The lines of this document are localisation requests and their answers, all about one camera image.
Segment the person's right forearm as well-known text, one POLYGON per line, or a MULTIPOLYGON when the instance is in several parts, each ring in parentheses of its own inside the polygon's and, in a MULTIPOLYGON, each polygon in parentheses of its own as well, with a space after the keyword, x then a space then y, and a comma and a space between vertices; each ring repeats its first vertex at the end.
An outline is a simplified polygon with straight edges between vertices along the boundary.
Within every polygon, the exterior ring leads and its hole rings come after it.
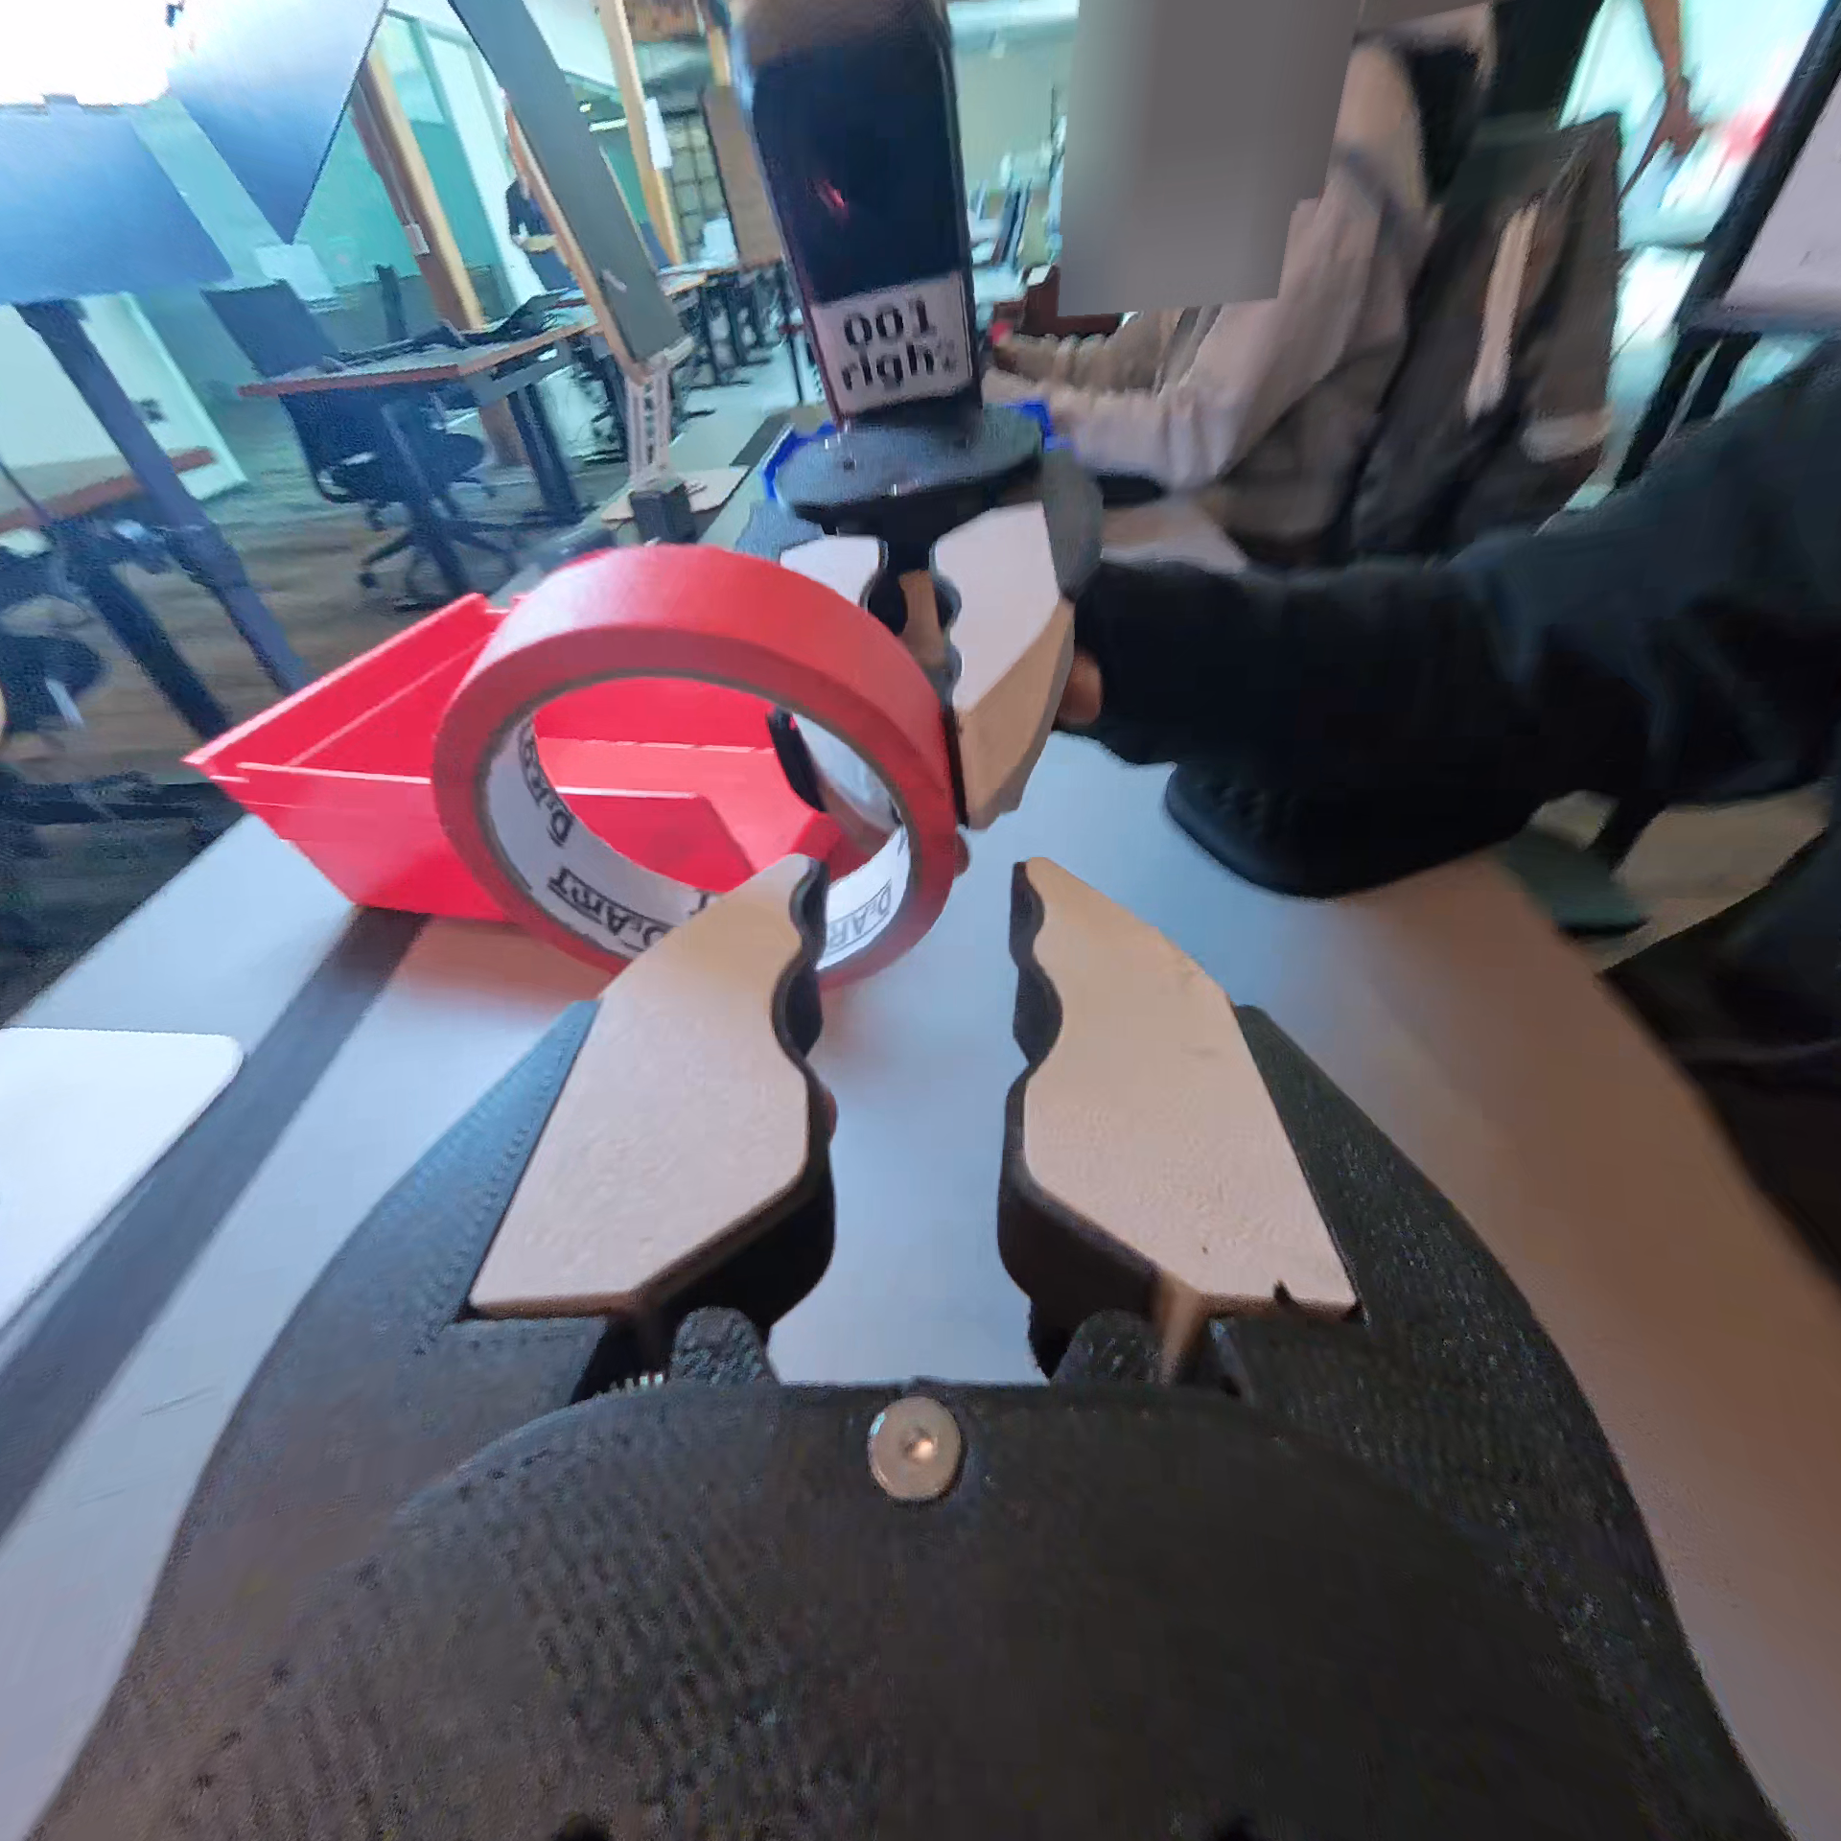
POLYGON ((1724 805, 1836 780, 1839 373, 1821 349, 1587 513, 1449 558, 1105 563, 1119 761, 1302 791, 1724 805))

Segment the red plastic bin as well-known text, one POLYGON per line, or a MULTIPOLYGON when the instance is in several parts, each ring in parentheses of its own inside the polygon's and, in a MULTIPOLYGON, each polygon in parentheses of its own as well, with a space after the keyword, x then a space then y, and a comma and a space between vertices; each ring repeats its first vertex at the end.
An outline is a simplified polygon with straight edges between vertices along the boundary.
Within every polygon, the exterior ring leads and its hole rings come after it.
MULTIPOLYGON (((499 618, 481 594, 450 602, 188 763, 353 902, 497 922, 502 909, 444 836, 432 753, 499 618)), ((539 710, 536 743, 599 836, 702 890, 725 891, 786 854, 832 871, 864 860, 793 792, 759 697, 674 678, 592 685, 539 710)))

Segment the red tape roll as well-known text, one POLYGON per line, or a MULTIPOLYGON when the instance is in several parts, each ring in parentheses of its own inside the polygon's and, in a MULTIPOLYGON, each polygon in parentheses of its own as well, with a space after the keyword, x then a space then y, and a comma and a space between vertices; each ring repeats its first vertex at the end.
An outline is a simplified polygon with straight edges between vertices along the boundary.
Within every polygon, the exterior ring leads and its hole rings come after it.
POLYGON ((619 548, 499 618, 432 739, 444 840, 499 913, 619 975, 717 893, 624 857, 551 778, 536 714, 603 683, 746 692, 841 741, 889 792, 895 835, 825 900, 815 973, 873 978, 943 913, 960 814, 946 712, 902 642, 834 588, 718 545, 619 548))

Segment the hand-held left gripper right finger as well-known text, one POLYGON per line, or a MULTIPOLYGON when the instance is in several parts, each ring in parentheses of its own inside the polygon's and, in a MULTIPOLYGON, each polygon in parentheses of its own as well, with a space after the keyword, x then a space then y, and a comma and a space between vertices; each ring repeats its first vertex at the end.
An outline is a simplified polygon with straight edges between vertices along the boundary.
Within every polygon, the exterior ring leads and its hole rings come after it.
POLYGON ((1014 865, 997 1244, 1043 1331, 1095 1312, 1192 1347, 1214 1318, 1345 1322, 1358 1295, 1234 1003, 1070 870, 1014 865))

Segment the studio light panel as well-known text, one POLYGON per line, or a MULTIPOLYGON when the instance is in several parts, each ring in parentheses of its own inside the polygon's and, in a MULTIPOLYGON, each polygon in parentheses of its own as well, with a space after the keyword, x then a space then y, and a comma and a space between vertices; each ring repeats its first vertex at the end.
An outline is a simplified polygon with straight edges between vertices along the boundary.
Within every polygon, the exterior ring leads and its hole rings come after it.
POLYGON ((237 192, 295 239, 379 1, 5 1, 5 304, 215 285, 237 192))

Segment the dark striped jacket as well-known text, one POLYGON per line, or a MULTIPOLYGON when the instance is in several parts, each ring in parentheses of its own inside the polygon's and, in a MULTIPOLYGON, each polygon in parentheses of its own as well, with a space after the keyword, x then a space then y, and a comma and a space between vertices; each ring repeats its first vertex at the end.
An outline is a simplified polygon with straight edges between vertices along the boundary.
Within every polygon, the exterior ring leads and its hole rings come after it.
POLYGON ((1431 558, 1551 520, 1611 428, 1617 113, 1471 138, 1341 516, 1347 561, 1431 558))

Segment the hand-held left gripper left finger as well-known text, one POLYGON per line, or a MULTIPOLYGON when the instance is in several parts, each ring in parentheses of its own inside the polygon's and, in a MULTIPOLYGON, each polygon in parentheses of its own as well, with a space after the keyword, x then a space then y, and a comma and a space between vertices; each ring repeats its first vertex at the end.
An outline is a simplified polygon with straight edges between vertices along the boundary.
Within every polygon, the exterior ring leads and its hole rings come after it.
POLYGON ((483 1318, 776 1324, 838 1242, 827 871, 788 857, 611 979, 474 1278, 483 1318))

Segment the black office chair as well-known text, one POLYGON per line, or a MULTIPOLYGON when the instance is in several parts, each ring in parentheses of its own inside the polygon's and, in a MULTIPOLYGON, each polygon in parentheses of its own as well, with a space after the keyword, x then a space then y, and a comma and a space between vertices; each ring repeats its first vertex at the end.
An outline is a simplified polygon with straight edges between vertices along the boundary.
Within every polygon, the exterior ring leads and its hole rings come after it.
MULTIPOLYGON (((201 299, 266 380, 295 373, 330 379, 383 354, 382 349, 344 352, 288 282, 209 288, 201 299)), ((383 528, 386 513, 404 513, 404 532, 362 557, 359 588, 375 592, 379 565, 404 558, 398 608, 419 612, 434 604, 427 574, 434 557, 409 511, 406 456, 415 457, 432 511, 452 544, 478 548, 496 561, 513 557, 496 525, 462 515, 453 502, 456 487, 478 485, 486 446, 448 425, 437 392, 411 386, 387 397, 371 388, 336 388, 283 395, 279 402, 325 502, 359 509, 375 529, 383 528)))

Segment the wooden office desk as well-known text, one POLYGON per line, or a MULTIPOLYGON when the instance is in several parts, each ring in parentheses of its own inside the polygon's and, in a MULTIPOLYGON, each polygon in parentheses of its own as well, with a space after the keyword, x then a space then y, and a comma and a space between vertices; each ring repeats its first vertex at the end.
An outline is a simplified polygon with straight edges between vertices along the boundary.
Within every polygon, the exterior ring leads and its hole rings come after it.
POLYGON ((530 338, 496 339, 467 349, 426 349, 333 365, 301 368, 281 376, 238 386, 241 399, 358 397, 382 408, 402 399, 462 388, 478 411, 509 406, 517 428, 524 464, 530 468, 551 522, 576 522, 585 515, 561 441, 548 419, 541 380, 564 373, 576 356, 605 356, 607 343, 585 315, 558 317, 530 338))

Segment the grey board on stand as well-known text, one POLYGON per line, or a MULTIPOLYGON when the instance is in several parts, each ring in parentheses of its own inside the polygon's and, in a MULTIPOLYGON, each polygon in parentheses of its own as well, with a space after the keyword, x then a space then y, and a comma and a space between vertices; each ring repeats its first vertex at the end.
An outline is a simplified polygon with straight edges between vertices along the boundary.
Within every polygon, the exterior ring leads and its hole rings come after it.
POLYGON ((673 368, 689 334, 622 190, 524 1, 453 1, 513 115, 520 173, 626 380, 628 485, 682 485, 673 463, 673 368))

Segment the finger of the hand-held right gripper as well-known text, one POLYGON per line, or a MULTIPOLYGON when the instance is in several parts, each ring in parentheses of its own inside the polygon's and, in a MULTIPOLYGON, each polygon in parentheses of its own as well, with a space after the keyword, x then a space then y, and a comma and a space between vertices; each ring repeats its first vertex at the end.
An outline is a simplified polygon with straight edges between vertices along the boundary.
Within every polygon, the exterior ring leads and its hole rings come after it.
POLYGON ((874 537, 791 537, 774 568, 791 577, 769 612, 777 685, 769 748, 791 792, 844 836, 891 836, 902 820, 879 741, 910 700, 910 651, 888 548, 874 537))
POLYGON ((1013 813, 1055 728, 1074 662, 1074 612, 1059 582, 1046 509, 1001 506, 940 539, 955 614, 951 729, 965 821, 1013 813))

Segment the light stand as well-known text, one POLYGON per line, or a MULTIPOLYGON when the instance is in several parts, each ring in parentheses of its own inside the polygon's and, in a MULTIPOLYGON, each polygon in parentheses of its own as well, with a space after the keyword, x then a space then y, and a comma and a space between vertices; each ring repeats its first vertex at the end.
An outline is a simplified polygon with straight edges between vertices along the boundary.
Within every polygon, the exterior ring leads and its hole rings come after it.
POLYGON ((204 506, 182 485, 166 449, 150 429, 136 402, 84 328, 78 309, 71 299, 24 304, 17 309, 27 327, 60 361, 88 409, 118 446, 142 494, 156 506, 164 525, 179 539, 179 552, 200 568, 207 589, 218 597, 233 627, 261 664, 268 678, 283 692, 302 689, 311 674, 277 616, 249 581, 238 552, 223 539, 204 506))

